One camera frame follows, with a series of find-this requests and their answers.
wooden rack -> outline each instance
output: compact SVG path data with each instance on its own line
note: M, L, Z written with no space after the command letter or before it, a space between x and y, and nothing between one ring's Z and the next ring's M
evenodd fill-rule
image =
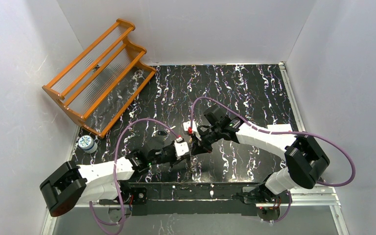
M134 29L135 26L131 22L117 19L61 73L43 86L44 91L74 123L101 138L104 138L156 72L153 67L140 61L146 54L146 49L128 39L127 36ZM118 89L118 84L121 84L124 78L127 78L128 81L123 81L126 84L121 85L120 91L130 97L127 101L121 100L123 106L119 107L119 111L110 121L89 121L92 118L99 118L97 115L102 116L100 114L92 115L102 103L103 105L117 104L117 102L112 104L112 102L103 101L108 96L113 96L113 90ZM131 92L130 85L127 83L137 83L137 80L140 80L140 84L135 84L134 87L136 85L138 87ZM103 107L103 110L107 112L111 110L111 107ZM95 128L88 123L102 124Z

gray wall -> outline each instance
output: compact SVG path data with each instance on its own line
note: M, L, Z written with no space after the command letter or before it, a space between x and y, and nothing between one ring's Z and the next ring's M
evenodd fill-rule
M357 175L337 188L351 234L376 234L376 0L318 1L287 60L308 131L353 156ZM329 151L329 182L349 177Z
M41 232L39 184L76 127L41 86L81 51L55 0L0 0L0 234Z
M83 47L117 18L146 63L278 63L286 60L315 0L59 0Z

